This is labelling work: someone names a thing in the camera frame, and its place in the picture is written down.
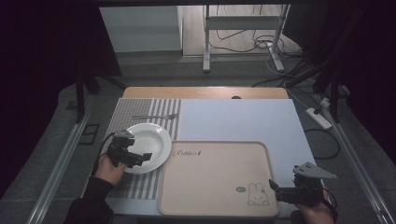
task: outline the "utensil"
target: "utensil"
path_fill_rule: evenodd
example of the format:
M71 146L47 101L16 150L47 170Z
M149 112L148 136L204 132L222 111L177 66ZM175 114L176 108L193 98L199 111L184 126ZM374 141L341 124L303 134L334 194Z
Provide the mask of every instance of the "utensil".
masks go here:
M163 115L163 116L139 115L139 116L133 116L132 119L175 119L177 118L177 116L178 114Z

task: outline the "gray carpet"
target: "gray carpet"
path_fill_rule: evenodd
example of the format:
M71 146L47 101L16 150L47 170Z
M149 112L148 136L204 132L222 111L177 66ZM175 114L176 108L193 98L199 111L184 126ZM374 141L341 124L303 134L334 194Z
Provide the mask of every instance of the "gray carpet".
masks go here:
M277 77L266 67L265 56L217 57L211 64L211 72L202 72L202 62L198 58L180 58L178 56L135 56L119 55L123 77L117 77L128 86L246 86L267 78ZM283 60L289 71L298 59ZM108 123L118 99L123 91L98 78L101 86L99 94L94 96L94 105L88 124L99 124L98 134L91 146L78 145L55 194L43 223L62 223L68 206L77 198L86 183L99 146L105 137ZM270 82L268 86L277 85L279 81ZM312 81L305 81L298 87L311 91ZM291 90L307 106L316 103L295 89ZM0 201L0 220L2 223L25 223L35 202L43 189L54 163L71 132L76 119L76 110L67 110L70 101L76 101L75 87L64 89L59 97L59 105L52 122L38 143L35 152L6 195ZM319 126L305 114L306 108L294 101L300 120L305 130ZM345 102L340 102L340 120L348 134L349 140L368 170L371 178L380 189L389 207L396 211L396 167L389 160L382 148L353 116ZM89 141L81 137L80 141ZM329 136L312 132L307 134L314 156L326 156L336 150L336 144ZM339 221L337 223L379 223L374 210L350 169L348 161L341 150L331 160L317 160L318 166L334 173L338 179L325 181L329 190L338 201ZM134 223L132 217L116 217L114 223ZM276 223L289 223L279 220Z

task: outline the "person's arm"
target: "person's arm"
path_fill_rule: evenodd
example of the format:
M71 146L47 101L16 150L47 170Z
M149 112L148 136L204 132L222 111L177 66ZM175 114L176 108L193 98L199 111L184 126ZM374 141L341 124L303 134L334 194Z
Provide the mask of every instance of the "person's arm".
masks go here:
M126 164L114 167L107 155L102 156L95 176L88 181L84 196L70 205L64 224L110 223L114 213L105 198L120 181L126 167Z
M329 193L323 190L324 198L329 198ZM304 215L306 224L334 224L332 211L325 204L320 203L314 207L308 207L302 204L295 204Z

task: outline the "metal frame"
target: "metal frame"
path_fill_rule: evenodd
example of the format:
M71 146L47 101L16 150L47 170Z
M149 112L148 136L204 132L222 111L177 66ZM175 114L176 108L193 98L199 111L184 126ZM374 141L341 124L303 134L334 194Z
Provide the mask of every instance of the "metal frame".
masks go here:
M282 33L286 13L289 5L282 5L279 16L215 16L210 17L209 5L206 5L205 14L205 46L204 46L204 72L210 71L210 45L209 31L211 30L276 30L273 43L267 43L277 72L284 72L282 62L279 60L277 42Z
M89 95L87 99L87 103L85 104L85 115L81 118L80 123L76 123L73 127L72 132L70 133L64 147L61 151L61 155L56 161L52 172L49 175L46 185L40 193L40 196L35 203L35 207L32 210L26 224L39 224L44 220L45 215L47 214L50 203L56 193L56 190L61 183L62 178L64 177L64 172L67 168L67 165L70 159L73 156L74 150L78 143L78 139L84 130L84 126L90 117L92 106L93 106L94 97Z
M392 212L385 203L385 200L379 192L378 187L375 185L373 179L369 176L363 164L361 163L361 160L356 154L353 146L350 144L341 124L335 121L327 108L323 109L323 111L326 119L328 119L332 124L333 130L336 132L338 139L340 140L340 144L343 151L345 152L347 160L349 161L350 167L358 178L361 188L366 194L366 197L373 207L379 221L383 224L394 224L396 220L393 217Z

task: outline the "beige tray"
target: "beige tray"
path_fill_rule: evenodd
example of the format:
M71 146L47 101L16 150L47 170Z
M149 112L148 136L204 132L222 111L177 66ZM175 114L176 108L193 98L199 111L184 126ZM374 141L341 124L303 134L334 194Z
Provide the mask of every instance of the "beige tray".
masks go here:
M159 208L175 216L274 217L279 205L269 178L262 143L174 141Z

